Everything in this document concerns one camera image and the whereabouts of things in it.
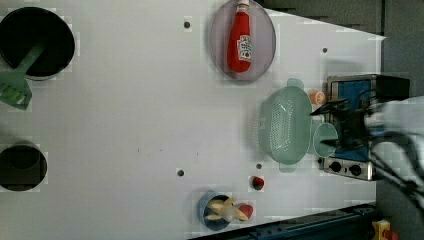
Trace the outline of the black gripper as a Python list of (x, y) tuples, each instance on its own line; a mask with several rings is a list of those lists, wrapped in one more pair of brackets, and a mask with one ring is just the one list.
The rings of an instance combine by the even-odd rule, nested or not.
[(322, 140), (321, 143), (334, 148), (345, 150), (359, 149), (368, 143), (368, 130), (365, 127), (364, 110), (343, 110), (347, 104), (347, 99), (335, 99), (324, 103), (311, 116), (337, 114), (337, 119), (341, 127), (341, 138)]

